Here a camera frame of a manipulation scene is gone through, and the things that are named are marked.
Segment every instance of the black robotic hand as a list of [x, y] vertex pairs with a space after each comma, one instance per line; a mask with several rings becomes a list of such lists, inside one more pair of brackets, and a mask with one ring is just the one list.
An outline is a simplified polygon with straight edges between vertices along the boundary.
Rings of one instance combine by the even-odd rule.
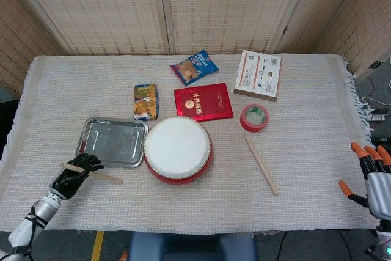
[[97, 171], [104, 168], [101, 163], [95, 155], [80, 154], [75, 159], [69, 161], [68, 164], [81, 167], [84, 171], [79, 173], [64, 169], [50, 185], [50, 191], [58, 195], [62, 200], [71, 199], [83, 181], [88, 177], [90, 171]]

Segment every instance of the orange fingertip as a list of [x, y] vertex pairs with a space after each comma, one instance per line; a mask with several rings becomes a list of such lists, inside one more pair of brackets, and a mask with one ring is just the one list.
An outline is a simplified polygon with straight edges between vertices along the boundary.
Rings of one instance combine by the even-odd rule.
[[372, 148], [370, 146], [365, 146], [364, 149], [372, 156], [373, 160], [382, 160], [383, 159], [374, 148]]
[[365, 151], [363, 148], [361, 148], [360, 145], [357, 144], [356, 142], [352, 142], [350, 146], [352, 148], [352, 151], [357, 154], [358, 158], [367, 157], [369, 155], [369, 153]]
[[340, 185], [340, 189], [341, 189], [342, 193], [346, 197], [349, 197], [349, 196], [353, 195], [353, 192], [349, 189], [348, 185], [343, 180], [340, 180], [338, 182], [338, 184]]
[[391, 165], [391, 156], [389, 155], [387, 150], [381, 146], [378, 146], [377, 150], [381, 158], [383, 158], [384, 165]]

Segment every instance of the metal tray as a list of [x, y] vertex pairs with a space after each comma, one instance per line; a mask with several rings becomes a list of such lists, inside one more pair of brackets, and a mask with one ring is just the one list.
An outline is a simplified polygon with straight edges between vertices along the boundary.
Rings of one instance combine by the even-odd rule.
[[148, 125], [138, 120], [90, 117], [84, 123], [76, 156], [93, 154], [105, 167], [138, 167], [147, 133]]

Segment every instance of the woven wall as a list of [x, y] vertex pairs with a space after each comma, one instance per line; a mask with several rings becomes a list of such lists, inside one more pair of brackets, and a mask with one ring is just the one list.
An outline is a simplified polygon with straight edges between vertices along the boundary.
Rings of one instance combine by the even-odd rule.
[[391, 47], [391, 0], [347, 0], [316, 52], [337, 53], [362, 73]]
[[311, 53], [343, 0], [299, 0], [277, 52]]
[[273, 50], [291, 0], [170, 0], [177, 54]]
[[19, 97], [33, 58], [60, 53], [19, 0], [0, 0], [0, 86]]
[[38, 1], [73, 54], [169, 53], [156, 8], [159, 0]]

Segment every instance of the drum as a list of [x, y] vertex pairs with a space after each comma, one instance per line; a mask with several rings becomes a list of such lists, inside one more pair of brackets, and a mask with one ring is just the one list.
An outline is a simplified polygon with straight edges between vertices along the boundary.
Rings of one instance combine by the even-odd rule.
[[144, 159], [158, 179], [173, 185], [191, 183], [212, 162], [206, 130], [188, 117], [169, 117], [157, 123], [144, 141]]

